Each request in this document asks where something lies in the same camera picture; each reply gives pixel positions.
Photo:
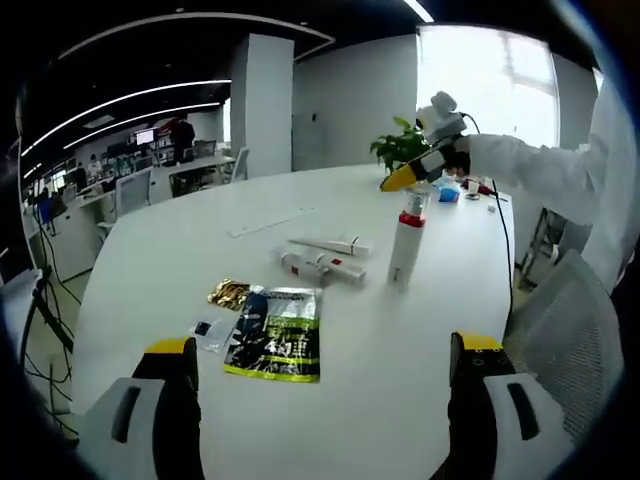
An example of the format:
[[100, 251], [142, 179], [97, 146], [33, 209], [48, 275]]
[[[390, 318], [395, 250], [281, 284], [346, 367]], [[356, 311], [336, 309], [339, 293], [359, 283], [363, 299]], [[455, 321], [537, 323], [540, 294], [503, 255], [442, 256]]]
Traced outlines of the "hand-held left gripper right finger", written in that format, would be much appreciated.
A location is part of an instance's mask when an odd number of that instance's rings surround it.
[[561, 406], [486, 335], [451, 335], [449, 479], [546, 479], [574, 450]]

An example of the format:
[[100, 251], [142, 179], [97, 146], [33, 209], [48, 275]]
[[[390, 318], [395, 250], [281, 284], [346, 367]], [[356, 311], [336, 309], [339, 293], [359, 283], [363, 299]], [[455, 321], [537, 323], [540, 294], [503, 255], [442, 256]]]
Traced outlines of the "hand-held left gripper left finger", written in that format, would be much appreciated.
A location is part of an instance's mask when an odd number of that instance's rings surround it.
[[193, 337], [148, 347], [82, 418], [82, 460], [98, 479], [201, 479]]

